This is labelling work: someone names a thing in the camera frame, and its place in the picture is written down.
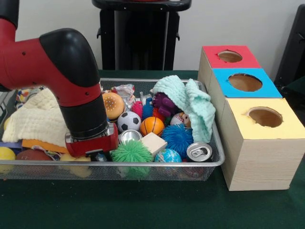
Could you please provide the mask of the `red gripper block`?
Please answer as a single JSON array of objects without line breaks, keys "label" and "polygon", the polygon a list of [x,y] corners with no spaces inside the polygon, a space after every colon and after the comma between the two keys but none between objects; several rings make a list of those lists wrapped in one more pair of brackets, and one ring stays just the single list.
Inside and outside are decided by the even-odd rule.
[{"label": "red gripper block", "polygon": [[108,129],[94,138],[77,140],[69,132],[65,135],[66,148],[72,157],[87,156],[92,152],[110,152],[118,148],[118,128],[115,123],[108,123]]}]

